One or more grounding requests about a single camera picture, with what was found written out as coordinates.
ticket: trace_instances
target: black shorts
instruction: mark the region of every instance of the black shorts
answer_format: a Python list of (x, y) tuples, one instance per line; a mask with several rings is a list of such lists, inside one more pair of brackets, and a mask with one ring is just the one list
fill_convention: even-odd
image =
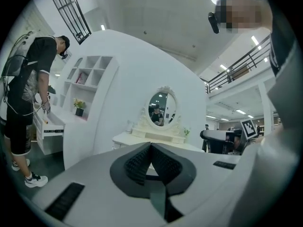
[(26, 155), (31, 149), (33, 114), (28, 116), (18, 115), (8, 106), (6, 116), (4, 136), (10, 139), (12, 154), (15, 156)]

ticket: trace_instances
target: glove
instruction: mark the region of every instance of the glove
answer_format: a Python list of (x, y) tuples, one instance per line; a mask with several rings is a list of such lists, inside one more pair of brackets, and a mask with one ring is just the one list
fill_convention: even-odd
[(47, 114), (49, 114), (51, 112), (51, 104), (47, 101), (42, 106), (42, 109), (43, 109), (43, 113), (47, 112)]

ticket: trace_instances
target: white sneaker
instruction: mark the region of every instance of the white sneaker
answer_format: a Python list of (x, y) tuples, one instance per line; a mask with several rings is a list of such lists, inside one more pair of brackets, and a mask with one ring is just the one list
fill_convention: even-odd
[[(29, 166), (29, 164), (30, 164), (30, 160), (27, 159), (27, 166)], [(12, 162), (11, 168), (12, 168), (14, 171), (19, 171), (19, 170), (20, 170), (20, 167), (19, 167), (15, 162)]]
[(27, 187), (33, 188), (33, 187), (43, 187), (45, 184), (47, 184), (48, 178), (47, 176), (38, 176), (35, 173), (32, 172), (32, 178), (27, 179), (25, 178), (25, 185)]

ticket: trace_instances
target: man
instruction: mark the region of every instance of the man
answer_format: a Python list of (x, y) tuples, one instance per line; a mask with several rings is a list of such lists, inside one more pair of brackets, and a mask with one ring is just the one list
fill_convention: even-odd
[(62, 55), (69, 46), (70, 41), (65, 36), (36, 38), (27, 53), (28, 65), (22, 67), (20, 74), (9, 83), (5, 145), (13, 170), (21, 170), (25, 185), (30, 188), (42, 187), (48, 181), (46, 176), (30, 172), (30, 162), (25, 158), (31, 149), (34, 98), (39, 91), (44, 109), (50, 112), (47, 98), (50, 68), (56, 54)]
[(267, 28), (271, 33), (269, 60), (274, 75), (278, 75), (296, 38), (286, 17), (271, 0), (218, 0), (214, 17), (217, 24), (233, 33)]
[[(209, 130), (208, 124), (205, 125), (205, 129), (206, 129), (206, 130)], [(207, 148), (208, 148), (207, 141), (204, 140), (204, 141), (203, 141), (202, 150), (204, 150), (204, 152), (206, 152), (206, 149), (207, 149)]]
[(160, 106), (157, 104), (154, 108), (154, 112), (151, 115), (151, 121), (158, 126), (162, 126), (163, 114), (160, 113), (159, 108)]

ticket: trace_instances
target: floor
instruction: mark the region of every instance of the floor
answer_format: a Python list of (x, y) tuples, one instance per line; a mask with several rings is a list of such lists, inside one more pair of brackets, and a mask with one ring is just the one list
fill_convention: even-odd
[[(10, 158), (6, 152), (3, 142), (3, 136), (0, 136), (1, 140), (1, 150), (6, 157), (6, 168), (8, 174), (11, 176), (11, 179), (16, 186), (16, 189), (19, 193), (24, 196), (32, 199), (33, 196), (40, 188), (28, 188), (24, 184), (24, 176), (21, 172), (15, 172), (11, 168)], [(30, 153), (27, 155), (27, 158), (30, 160), (30, 171), (36, 173), (37, 175), (45, 175), (48, 177), (48, 181), (53, 179), (55, 176), (64, 171), (63, 164), (63, 152), (58, 152), (55, 154), (45, 156), (41, 151), (40, 147), (36, 142), (32, 142), (32, 148)]]

